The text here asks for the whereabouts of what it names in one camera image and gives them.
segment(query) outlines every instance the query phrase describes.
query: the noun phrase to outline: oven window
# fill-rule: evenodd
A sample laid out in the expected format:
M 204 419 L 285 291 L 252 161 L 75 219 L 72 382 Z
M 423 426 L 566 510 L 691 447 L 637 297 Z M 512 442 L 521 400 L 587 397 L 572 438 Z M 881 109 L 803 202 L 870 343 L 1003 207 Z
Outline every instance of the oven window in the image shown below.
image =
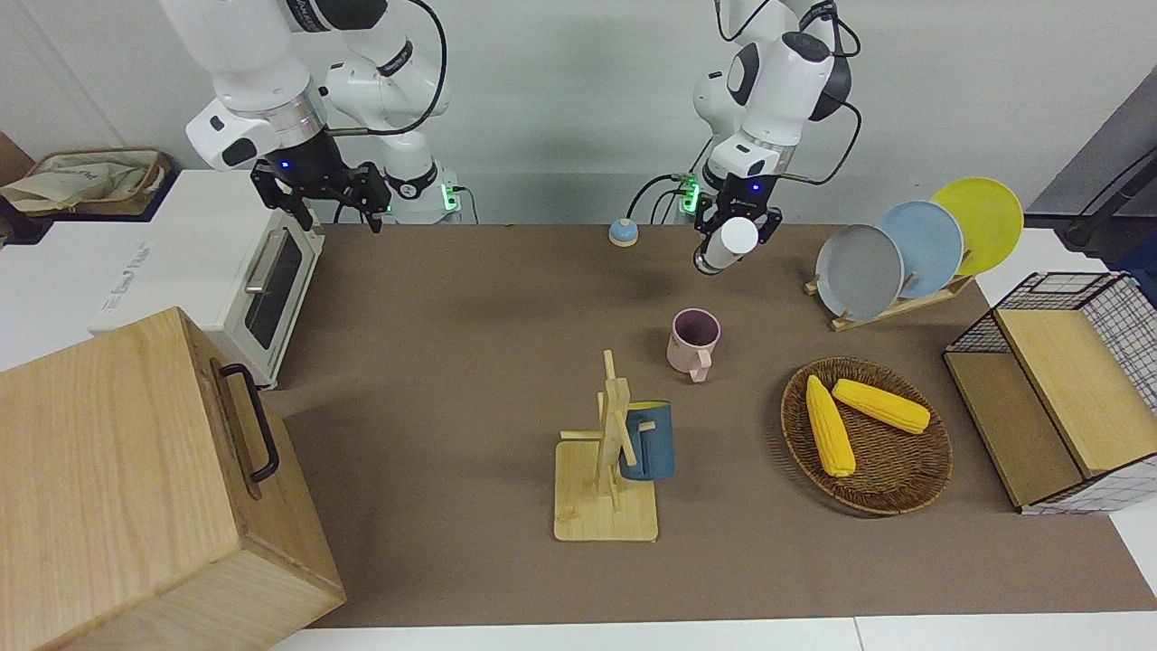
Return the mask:
M 245 328 L 265 350 L 270 350 L 273 343 L 273 334 L 278 331 L 278 323 L 281 321 L 281 312 L 289 301 L 299 268 L 301 268 L 301 249 L 293 237 L 288 237 L 278 261 L 273 265 L 268 289 L 264 294 L 255 295 L 253 301 L 249 303 Z

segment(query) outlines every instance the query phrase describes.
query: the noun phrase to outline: plate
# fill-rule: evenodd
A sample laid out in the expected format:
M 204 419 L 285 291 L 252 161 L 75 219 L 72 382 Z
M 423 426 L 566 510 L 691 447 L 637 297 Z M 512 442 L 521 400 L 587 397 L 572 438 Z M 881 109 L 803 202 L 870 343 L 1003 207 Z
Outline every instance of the plate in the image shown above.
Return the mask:
M 953 180 L 933 194 L 933 201 L 952 213 L 968 257 L 960 262 L 960 275 L 973 275 L 996 266 L 1016 247 L 1024 229 L 1024 210 L 1000 180 L 971 177 Z
M 824 242 L 816 274 L 819 297 L 832 313 L 849 320 L 870 320 L 900 294 L 904 259 L 883 230 L 853 223 Z
M 837 401 L 848 430 L 856 472 L 847 478 L 824 473 L 808 419 L 808 376 L 831 390 L 840 378 L 892 392 L 931 413 L 922 435 L 909 435 Z M 783 438 L 804 475 L 841 504 L 874 516 L 898 516 L 931 504 L 952 479 L 952 445 L 944 422 L 924 397 L 891 369 L 852 357 L 828 357 L 796 372 L 780 404 Z
M 900 297 L 919 298 L 948 284 L 964 256 L 964 234 L 956 219 L 931 201 L 908 201 L 887 210 L 876 222 L 896 242 L 904 272 L 916 276 L 900 289 Z

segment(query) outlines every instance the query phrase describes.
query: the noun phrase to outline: woven basket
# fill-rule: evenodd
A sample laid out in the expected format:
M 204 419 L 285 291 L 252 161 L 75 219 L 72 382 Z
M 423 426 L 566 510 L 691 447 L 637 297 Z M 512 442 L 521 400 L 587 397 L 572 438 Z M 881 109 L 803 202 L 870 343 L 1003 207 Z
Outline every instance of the woven basket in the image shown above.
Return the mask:
M 919 402 L 931 413 L 922 435 L 909 435 L 837 401 L 856 456 L 856 472 L 847 478 L 824 473 L 808 420 L 808 376 L 831 390 L 841 378 L 856 380 Z M 928 506 L 952 478 L 952 446 L 939 415 L 907 380 L 871 362 L 828 357 L 791 377 L 780 405 L 783 438 L 804 474 L 827 495 L 853 509 L 876 516 L 898 516 Z

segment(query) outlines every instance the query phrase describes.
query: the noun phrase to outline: yellow plate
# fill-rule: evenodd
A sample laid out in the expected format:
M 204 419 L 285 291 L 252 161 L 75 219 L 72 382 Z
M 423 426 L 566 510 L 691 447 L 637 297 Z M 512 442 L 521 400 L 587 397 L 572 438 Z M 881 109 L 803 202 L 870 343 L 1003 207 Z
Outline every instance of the yellow plate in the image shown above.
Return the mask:
M 971 251 L 957 269 L 960 275 L 996 266 L 1020 241 L 1020 200 L 1000 180 L 980 176 L 953 180 L 933 194 L 933 201 L 952 213 L 964 234 L 964 247 Z

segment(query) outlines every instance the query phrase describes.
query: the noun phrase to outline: yellow corn cob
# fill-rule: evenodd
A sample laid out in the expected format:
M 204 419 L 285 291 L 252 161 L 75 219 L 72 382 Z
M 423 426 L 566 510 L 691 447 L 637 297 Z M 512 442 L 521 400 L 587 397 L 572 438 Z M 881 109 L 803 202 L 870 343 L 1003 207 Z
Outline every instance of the yellow corn cob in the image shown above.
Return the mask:
M 852 442 L 843 428 L 840 412 L 827 389 L 815 376 L 808 377 L 808 420 L 811 436 L 816 438 L 819 463 L 824 472 L 833 478 L 847 478 L 856 472 L 856 458 L 852 453 Z
M 923 432 L 931 421 L 931 414 L 922 405 L 855 380 L 839 380 L 832 395 L 852 409 L 909 435 Z

